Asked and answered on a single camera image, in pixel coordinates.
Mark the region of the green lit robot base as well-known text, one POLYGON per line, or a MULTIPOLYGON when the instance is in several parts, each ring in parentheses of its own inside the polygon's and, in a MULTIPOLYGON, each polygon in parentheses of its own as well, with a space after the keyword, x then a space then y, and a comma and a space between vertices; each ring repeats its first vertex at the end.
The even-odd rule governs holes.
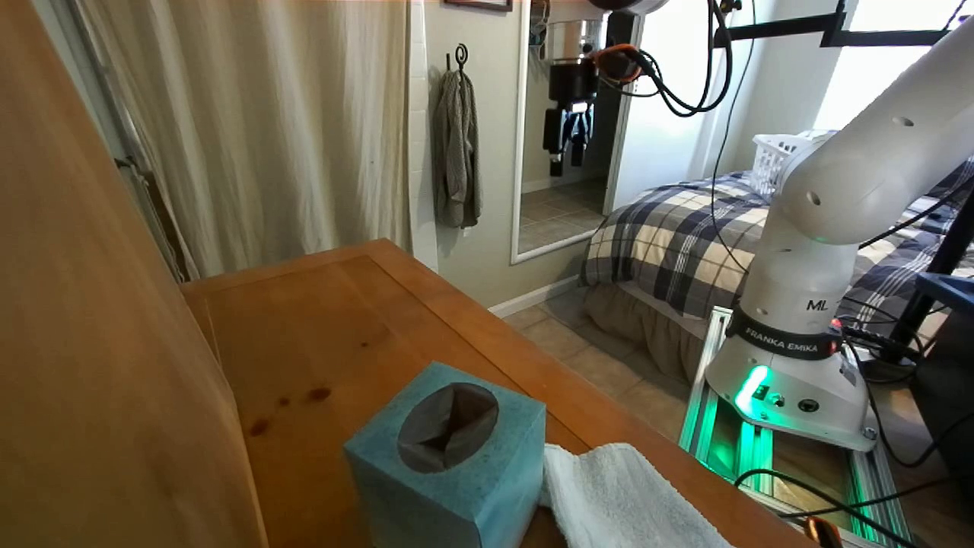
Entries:
POLYGON ((732 308, 708 313, 679 448, 799 529, 814 533, 820 520, 831 520, 840 548, 909 548, 915 535, 901 508, 874 411, 866 414, 870 448, 848 452, 769 430, 708 387, 707 372, 726 343, 732 319, 732 308))

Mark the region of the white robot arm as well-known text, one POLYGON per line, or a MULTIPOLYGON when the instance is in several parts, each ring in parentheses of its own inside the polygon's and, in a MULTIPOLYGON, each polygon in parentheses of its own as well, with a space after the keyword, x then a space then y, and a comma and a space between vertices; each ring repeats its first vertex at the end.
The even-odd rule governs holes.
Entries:
POLYGON ((974 152, 974 20, 785 170, 707 383, 746 419, 870 452, 869 396, 835 316, 859 248, 974 152))

